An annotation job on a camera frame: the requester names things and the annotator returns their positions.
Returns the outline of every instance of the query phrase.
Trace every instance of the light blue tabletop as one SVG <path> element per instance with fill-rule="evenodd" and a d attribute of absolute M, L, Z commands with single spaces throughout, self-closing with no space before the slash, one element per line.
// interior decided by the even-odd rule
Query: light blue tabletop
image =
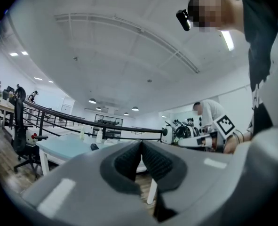
<path fill-rule="evenodd" d="M 96 143 L 96 138 L 89 137 L 88 135 L 85 135 L 85 139 L 81 140 L 79 134 L 76 135 L 72 133 L 61 137 L 38 141 L 36 145 L 52 156 L 70 159 L 79 154 L 91 152 L 92 143 L 95 143 L 99 149 L 111 146 L 105 145 L 104 143 Z"/>

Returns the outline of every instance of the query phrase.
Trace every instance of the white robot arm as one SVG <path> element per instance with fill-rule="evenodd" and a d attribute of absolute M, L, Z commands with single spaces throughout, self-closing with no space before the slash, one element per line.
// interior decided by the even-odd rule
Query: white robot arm
<path fill-rule="evenodd" d="M 178 145 L 192 149 L 199 147 L 211 148 L 213 146 L 212 139 L 217 138 L 216 150 L 223 151 L 226 139 L 234 131 L 235 125 L 227 115 L 222 115 L 213 122 L 212 127 L 208 129 L 208 134 L 199 137 L 182 138 L 178 141 Z"/>

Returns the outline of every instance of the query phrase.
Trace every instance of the ceiling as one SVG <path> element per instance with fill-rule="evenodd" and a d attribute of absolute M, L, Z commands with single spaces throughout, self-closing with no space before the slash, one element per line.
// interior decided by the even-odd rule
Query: ceiling
<path fill-rule="evenodd" d="M 30 55 L 22 54 L 22 51 L 27 52 L 27 50 L 21 45 L 6 16 L 0 24 L 0 48 L 4 56 L 16 66 L 20 73 L 27 76 L 34 84 L 37 86 L 57 88 L 54 83 L 48 82 L 50 79 L 32 61 Z M 10 53 L 17 53 L 18 56 L 11 56 Z M 41 78 L 42 81 L 36 80 L 34 77 Z"/>
<path fill-rule="evenodd" d="M 58 47 L 59 54 L 60 47 L 65 46 L 69 55 L 62 53 L 51 58 L 52 54 L 42 54 L 49 46 L 47 42 L 43 43 L 44 48 L 34 50 L 31 41 L 22 36 L 22 30 L 15 37 L 19 28 L 12 23 L 15 32 L 11 38 L 18 39 L 30 51 L 29 56 L 12 59 L 30 77 L 39 74 L 46 78 L 47 74 L 59 88 L 89 109 L 113 106 L 119 109 L 115 111 L 117 115 L 148 113 L 135 113 L 131 108 L 140 108 L 160 91 L 213 69 L 214 65 L 215 69 L 222 69 L 220 61 L 223 64 L 232 57 L 246 56 L 248 50 L 244 35 L 239 32 L 230 32 L 235 46 L 232 52 L 221 32 L 202 33 L 198 28 L 185 32 L 175 14 L 186 8 L 188 0 L 43 1 L 31 0 L 35 9 L 32 18 L 25 19 L 32 19 L 36 26 L 29 30 L 35 34 L 43 24 L 41 31 L 45 32 L 38 38 L 43 42 L 45 37 L 47 41 L 47 24 L 54 26 L 58 43 L 50 49 L 55 52 Z M 20 6 L 27 4 L 21 1 Z M 9 10 L 9 14 L 14 20 L 14 13 Z M 52 63 L 43 63 L 42 56 L 50 56 Z M 73 70 L 64 70 L 59 76 L 56 71 L 64 69 L 60 61 L 63 58 L 69 60 Z M 40 69 L 29 69 L 31 63 Z M 65 73 L 71 82 L 67 83 Z M 97 100 L 96 105 L 88 102 L 92 97 Z"/>

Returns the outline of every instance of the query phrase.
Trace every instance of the water bottle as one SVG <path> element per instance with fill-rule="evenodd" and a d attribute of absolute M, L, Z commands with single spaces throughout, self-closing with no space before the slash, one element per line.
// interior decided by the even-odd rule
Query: water bottle
<path fill-rule="evenodd" d="M 102 143 L 102 128 L 97 133 L 96 143 Z"/>

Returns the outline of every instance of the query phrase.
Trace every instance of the black office chair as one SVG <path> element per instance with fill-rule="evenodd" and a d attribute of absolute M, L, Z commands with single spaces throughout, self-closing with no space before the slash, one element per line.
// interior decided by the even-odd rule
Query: black office chair
<path fill-rule="evenodd" d="M 8 90 L 3 90 L 3 99 L 4 100 L 7 100 L 8 99 L 8 97 L 9 97 L 9 91 Z"/>
<path fill-rule="evenodd" d="M 8 92 L 11 92 L 14 93 L 15 92 L 15 89 L 10 87 L 10 86 L 7 86 L 7 89 L 6 89 Z"/>
<path fill-rule="evenodd" d="M 18 154 L 18 159 L 24 158 L 26 159 L 24 162 L 16 165 L 14 167 L 14 172 L 17 173 L 17 168 L 24 166 L 26 164 L 30 164 L 35 175 L 35 179 L 37 179 L 36 169 L 37 166 L 40 165 L 40 155 L 39 155 L 39 147 L 37 145 L 31 145 L 26 142 L 26 131 L 28 127 L 23 123 L 23 113 L 24 113 L 24 105 L 23 101 L 26 98 L 26 92 L 22 87 L 19 87 L 15 103 L 15 139 L 13 141 L 13 149 L 16 154 Z M 35 139 L 41 141 L 43 139 L 47 139 L 48 136 L 34 136 Z"/>

